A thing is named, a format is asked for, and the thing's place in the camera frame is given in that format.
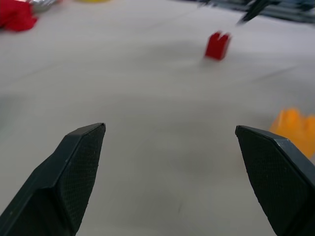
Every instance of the red cloth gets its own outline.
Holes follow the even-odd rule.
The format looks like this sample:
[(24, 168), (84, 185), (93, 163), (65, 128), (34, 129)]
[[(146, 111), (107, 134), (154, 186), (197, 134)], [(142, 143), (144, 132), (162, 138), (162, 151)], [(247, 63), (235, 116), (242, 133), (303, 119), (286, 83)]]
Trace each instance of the red cloth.
[(0, 27), (19, 32), (33, 28), (36, 21), (28, 2), (0, 0)]

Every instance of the orange toy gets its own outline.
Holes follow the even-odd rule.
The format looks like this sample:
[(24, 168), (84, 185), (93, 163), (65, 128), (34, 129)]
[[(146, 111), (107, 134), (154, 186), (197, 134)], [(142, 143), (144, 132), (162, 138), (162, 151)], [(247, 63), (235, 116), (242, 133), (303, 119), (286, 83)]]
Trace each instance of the orange toy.
[(308, 159), (315, 153), (315, 116), (304, 117), (298, 109), (283, 110), (270, 132), (289, 139)]

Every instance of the white tabletop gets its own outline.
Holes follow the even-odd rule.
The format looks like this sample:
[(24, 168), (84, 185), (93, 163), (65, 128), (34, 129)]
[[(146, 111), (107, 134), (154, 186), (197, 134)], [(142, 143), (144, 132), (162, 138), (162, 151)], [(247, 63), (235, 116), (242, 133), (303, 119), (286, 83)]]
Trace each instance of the white tabletop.
[[(64, 2), (0, 34), (0, 211), (68, 132), (105, 122), (79, 236), (272, 236), (236, 125), (315, 113), (315, 31), (171, 0)], [(226, 59), (208, 37), (232, 33)]]

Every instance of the red block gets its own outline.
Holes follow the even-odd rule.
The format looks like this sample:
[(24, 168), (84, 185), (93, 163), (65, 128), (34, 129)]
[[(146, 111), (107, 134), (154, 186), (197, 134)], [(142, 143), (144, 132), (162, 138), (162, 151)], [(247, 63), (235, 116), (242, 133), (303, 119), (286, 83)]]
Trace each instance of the red block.
[(220, 31), (214, 33), (209, 38), (205, 57), (222, 60), (225, 58), (231, 36), (226, 33), (222, 35)]

